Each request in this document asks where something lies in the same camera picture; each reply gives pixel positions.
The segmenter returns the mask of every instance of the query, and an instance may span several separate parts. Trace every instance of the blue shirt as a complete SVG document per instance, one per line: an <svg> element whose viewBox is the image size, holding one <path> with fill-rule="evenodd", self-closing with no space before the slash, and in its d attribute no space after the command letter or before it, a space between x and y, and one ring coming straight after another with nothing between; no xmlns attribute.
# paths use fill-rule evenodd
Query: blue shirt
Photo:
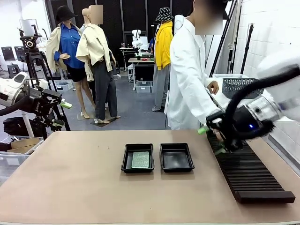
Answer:
<svg viewBox="0 0 300 225"><path fill-rule="evenodd" d="M63 60L63 62L71 68L75 69L80 69L84 67L84 62L81 62L76 58L79 40L80 36L76 27L72 26L71 29L69 29L64 24L61 25L60 52L61 54L66 53L71 56L70 59ZM54 60L60 60L59 52L55 52Z"/></svg>

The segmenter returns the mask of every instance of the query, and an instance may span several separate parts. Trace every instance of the black skirt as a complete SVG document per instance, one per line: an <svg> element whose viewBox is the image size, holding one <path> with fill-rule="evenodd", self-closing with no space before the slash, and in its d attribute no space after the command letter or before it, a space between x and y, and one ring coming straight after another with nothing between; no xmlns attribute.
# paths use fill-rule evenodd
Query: black skirt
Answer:
<svg viewBox="0 0 300 225"><path fill-rule="evenodd" d="M66 66L67 66L67 71L69 72L73 82L82 81L86 77L84 67L80 68L80 69L75 69L75 68L72 68L68 65L66 65Z"/></svg>

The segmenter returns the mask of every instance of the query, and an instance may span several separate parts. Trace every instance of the black slatted tray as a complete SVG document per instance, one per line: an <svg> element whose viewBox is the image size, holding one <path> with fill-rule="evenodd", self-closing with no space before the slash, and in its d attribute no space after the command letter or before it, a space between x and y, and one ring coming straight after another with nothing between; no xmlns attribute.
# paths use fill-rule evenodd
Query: black slatted tray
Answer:
<svg viewBox="0 0 300 225"><path fill-rule="evenodd" d="M207 133L214 152L218 139ZM216 155L223 175L236 201L240 203L294 203L295 195L285 191L247 144L234 153Z"/></svg>

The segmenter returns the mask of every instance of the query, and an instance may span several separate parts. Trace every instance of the white wall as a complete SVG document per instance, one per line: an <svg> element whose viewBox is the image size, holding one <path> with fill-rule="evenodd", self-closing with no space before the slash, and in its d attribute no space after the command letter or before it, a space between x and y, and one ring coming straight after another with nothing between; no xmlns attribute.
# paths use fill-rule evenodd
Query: white wall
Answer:
<svg viewBox="0 0 300 225"><path fill-rule="evenodd" d="M0 0L0 21L1 35L0 47L11 46L14 51L14 46L22 46L19 30L21 19L36 19L38 28L44 28L47 35L50 35L50 25L45 9L45 0ZM5 62L2 52L0 52L0 65L4 70L7 70L7 65L12 62ZM13 62L22 68L23 64L19 61Z"/></svg>
<svg viewBox="0 0 300 225"><path fill-rule="evenodd" d="M243 0L234 73L239 73L248 26L254 23L244 74L256 77L259 63L271 53L300 47L300 0ZM279 122L272 136L300 161L300 125Z"/></svg>

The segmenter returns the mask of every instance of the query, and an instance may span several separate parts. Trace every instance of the green textured square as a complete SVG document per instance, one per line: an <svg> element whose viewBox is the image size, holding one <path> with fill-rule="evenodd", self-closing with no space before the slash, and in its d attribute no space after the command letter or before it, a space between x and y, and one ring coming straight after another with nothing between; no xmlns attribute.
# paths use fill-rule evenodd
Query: green textured square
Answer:
<svg viewBox="0 0 300 225"><path fill-rule="evenodd" d="M131 168L149 168L148 151L137 151L133 153Z"/></svg>

